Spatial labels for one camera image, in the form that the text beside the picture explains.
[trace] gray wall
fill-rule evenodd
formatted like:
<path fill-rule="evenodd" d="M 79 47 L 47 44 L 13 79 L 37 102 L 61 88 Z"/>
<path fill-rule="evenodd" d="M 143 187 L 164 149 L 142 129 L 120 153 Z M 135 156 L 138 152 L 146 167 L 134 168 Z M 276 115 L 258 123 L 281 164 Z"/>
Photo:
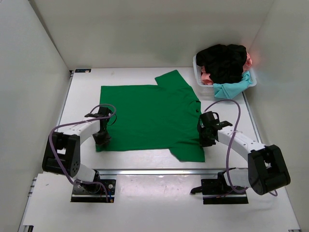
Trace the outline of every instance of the gray wall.
<path fill-rule="evenodd" d="M 0 232 L 16 232 L 69 71 L 27 0 L 0 0 Z"/>
<path fill-rule="evenodd" d="M 247 91 L 265 143 L 283 152 L 287 187 L 303 231 L 309 231 L 309 1 L 276 0 L 250 54 L 258 84 Z"/>
<path fill-rule="evenodd" d="M 188 67 L 217 43 L 250 47 L 273 0 L 32 0 L 70 69 Z"/>

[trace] pile of clothes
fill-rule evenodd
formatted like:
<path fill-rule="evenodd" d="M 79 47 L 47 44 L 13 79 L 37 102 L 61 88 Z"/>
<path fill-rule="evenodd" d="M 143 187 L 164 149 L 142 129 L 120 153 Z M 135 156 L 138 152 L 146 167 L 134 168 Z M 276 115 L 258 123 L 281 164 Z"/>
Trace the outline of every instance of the pile of clothes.
<path fill-rule="evenodd" d="M 252 60 L 242 45 L 217 44 L 198 52 L 196 59 L 201 81 L 213 85 L 217 98 L 232 99 L 252 84 Z"/>

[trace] turquoise towel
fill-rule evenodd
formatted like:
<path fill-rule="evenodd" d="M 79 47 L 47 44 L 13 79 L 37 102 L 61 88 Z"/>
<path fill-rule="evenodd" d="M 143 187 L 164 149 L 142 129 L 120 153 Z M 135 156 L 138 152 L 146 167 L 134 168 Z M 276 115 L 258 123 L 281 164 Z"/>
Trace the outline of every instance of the turquoise towel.
<path fill-rule="evenodd" d="M 252 81 L 249 71 L 242 74 L 242 80 L 233 84 L 213 84 L 214 96 L 216 98 L 232 99 L 248 88 Z"/>

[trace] green cloth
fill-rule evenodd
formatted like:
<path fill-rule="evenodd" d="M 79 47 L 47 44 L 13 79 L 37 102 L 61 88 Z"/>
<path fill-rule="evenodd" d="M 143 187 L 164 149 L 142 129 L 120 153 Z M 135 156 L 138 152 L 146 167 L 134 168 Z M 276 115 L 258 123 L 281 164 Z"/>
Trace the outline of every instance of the green cloth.
<path fill-rule="evenodd" d="M 168 148 L 179 161 L 204 162 L 197 132 L 201 104 L 194 91 L 177 70 L 155 81 L 157 86 L 101 87 L 100 104 L 114 105 L 117 121 L 107 127 L 110 144 L 97 151 Z"/>

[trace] laundry basket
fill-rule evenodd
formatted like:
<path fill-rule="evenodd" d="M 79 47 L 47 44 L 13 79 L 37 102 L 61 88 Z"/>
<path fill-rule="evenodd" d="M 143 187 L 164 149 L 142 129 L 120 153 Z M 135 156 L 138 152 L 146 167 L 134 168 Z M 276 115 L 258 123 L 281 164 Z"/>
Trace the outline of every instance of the laundry basket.
<path fill-rule="evenodd" d="M 203 82 L 201 80 L 201 69 L 202 68 L 197 65 L 196 55 L 193 57 L 193 69 L 194 69 L 195 78 L 197 79 L 199 92 L 202 95 L 214 95 L 213 86 L 205 85 L 205 84 L 203 84 Z M 253 86 L 256 85 L 255 73 L 253 72 L 252 69 L 250 69 L 249 72 L 250 72 L 250 75 L 251 75 L 252 84 L 249 85 L 248 87 L 253 87 Z"/>

